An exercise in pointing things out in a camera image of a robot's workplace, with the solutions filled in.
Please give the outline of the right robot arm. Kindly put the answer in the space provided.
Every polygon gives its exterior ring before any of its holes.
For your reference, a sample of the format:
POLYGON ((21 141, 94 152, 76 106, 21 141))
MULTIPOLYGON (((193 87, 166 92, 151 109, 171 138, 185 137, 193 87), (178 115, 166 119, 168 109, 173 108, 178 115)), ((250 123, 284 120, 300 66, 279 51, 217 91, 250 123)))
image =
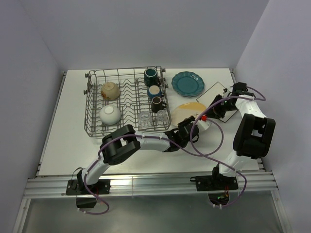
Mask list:
POLYGON ((231 186, 236 182, 236 170, 240 171, 251 160, 265 157, 274 134, 275 120, 262 113, 246 83, 235 83, 231 92, 217 95, 206 115, 222 119, 227 112, 235 110, 242 120, 233 140, 233 151, 225 161, 228 166, 218 163, 213 168, 210 183, 215 189, 231 186))

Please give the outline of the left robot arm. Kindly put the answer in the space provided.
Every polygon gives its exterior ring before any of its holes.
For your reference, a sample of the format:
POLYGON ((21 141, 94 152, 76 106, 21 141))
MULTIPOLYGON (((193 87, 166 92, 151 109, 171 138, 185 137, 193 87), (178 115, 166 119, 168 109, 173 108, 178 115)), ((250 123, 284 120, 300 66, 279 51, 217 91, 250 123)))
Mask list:
POLYGON ((102 139, 97 158, 77 174, 77 188, 84 194, 94 190, 99 178, 110 167, 123 163, 138 150, 175 152, 199 138, 195 118, 189 117, 178 124, 176 129, 163 133, 142 133, 135 131, 131 124, 108 134, 102 139))

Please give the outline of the cream bowl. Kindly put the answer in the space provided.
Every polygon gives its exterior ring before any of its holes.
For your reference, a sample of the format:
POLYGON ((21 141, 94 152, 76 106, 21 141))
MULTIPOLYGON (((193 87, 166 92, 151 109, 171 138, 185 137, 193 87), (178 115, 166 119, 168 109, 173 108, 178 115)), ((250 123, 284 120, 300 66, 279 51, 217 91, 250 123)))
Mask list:
POLYGON ((101 96, 105 100, 115 100, 121 94, 121 91, 116 83, 106 82, 101 87, 101 96))

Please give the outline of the brown mug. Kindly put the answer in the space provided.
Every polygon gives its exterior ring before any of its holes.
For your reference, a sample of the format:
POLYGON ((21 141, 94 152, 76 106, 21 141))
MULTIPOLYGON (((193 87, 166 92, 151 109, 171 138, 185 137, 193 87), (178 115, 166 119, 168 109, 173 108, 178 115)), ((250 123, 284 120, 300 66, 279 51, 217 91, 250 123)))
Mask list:
POLYGON ((162 100, 161 97, 153 97, 151 100, 151 110, 153 113, 157 113, 160 110, 167 108, 167 104, 162 100))

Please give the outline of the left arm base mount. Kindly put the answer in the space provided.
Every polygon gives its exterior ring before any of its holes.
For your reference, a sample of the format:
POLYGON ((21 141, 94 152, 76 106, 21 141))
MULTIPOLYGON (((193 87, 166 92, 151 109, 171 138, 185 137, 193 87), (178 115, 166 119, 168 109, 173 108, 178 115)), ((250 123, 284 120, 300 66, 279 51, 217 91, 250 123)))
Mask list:
MULTIPOLYGON (((102 179, 97 183, 88 185, 88 188, 96 195, 107 195, 110 191, 110 180, 102 179)), ((84 184, 79 183, 78 180, 69 180, 66 188, 67 196, 76 196, 76 206, 81 209, 94 208, 97 199, 93 196, 91 198, 79 198, 81 195, 90 195, 86 190, 84 184)))

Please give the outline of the clear drinking glass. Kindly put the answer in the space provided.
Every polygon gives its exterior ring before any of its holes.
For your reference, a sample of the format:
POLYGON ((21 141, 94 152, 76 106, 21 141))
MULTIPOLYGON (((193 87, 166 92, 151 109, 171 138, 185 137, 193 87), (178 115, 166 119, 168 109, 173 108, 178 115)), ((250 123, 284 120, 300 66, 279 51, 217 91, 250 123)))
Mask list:
POLYGON ((165 110, 159 110, 157 112, 156 121, 158 125, 165 125, 168 122, 168 117, 165 110))

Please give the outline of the cream yellow plate leaf motif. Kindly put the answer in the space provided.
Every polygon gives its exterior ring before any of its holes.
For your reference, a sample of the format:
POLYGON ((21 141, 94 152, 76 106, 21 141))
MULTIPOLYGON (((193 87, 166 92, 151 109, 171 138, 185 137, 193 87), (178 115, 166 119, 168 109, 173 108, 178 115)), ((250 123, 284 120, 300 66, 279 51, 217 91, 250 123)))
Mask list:
POLYGON ((193 116, 195 119, 206 109, 204 104, 198 102, 184 103, 171 112, 172 125, 177 128, 178 123, 193 116))

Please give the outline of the white bowl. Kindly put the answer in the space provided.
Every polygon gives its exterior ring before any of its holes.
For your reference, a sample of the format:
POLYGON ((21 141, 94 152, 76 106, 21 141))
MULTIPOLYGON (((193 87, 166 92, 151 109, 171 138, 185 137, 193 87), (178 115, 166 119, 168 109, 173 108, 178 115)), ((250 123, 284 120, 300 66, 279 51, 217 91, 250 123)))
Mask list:
POLYGON ((114 105, 104 106, 100 110, 100 120, 105 125, 115 125, 121 119, 120 110, 114 105))

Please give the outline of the clear glass mug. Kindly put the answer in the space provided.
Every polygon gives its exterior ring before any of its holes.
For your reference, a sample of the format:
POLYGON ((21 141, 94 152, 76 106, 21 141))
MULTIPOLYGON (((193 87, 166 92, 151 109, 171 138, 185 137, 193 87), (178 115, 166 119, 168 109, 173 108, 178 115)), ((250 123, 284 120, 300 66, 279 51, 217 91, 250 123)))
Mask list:
POLYGON ((153 124, 152 115, 148 111, 142 111, 138 114, 138 127, 140 129, 150 128, 153 124))

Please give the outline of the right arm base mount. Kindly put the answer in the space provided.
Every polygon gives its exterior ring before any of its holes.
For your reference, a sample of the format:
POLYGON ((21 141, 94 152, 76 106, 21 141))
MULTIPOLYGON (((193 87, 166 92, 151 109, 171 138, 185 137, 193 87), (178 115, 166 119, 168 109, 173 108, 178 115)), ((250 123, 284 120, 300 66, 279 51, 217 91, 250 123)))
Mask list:
POLYGON ((212 204, 227 205, 230 199, 229 191, 237 190, 239 188, 237 179, 235 177, 228 178, 228 180, 219 180, 209 176, 195 176, 190 178, 191 182, 196 185, 198 192, 204 191, 219 191, 219 193, 212 193, 208 198, 212 204))

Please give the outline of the dark blue mug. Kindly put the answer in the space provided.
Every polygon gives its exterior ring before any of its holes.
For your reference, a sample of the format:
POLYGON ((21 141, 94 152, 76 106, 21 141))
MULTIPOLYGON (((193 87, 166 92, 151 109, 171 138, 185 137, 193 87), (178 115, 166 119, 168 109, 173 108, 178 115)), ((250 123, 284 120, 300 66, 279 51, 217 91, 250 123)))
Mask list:
POLYGON ((152 86, 148 87, 147 95, 148 95, 148 98, 151 100, 154 97, 160 97, 161 98, 162 92, 161 92, 159 86, 152 85, 152 86))

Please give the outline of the teal green mug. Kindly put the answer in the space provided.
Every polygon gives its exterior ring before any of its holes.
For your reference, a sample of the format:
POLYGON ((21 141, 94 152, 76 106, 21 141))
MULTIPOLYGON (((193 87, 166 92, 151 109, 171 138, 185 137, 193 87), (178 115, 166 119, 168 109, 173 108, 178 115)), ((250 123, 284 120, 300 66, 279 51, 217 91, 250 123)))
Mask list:
POLYGON ((146 86, 160 86, 160 80, 157 75, 157 70, 154 67, 148 67, 144 71, 144 83, 146 86))

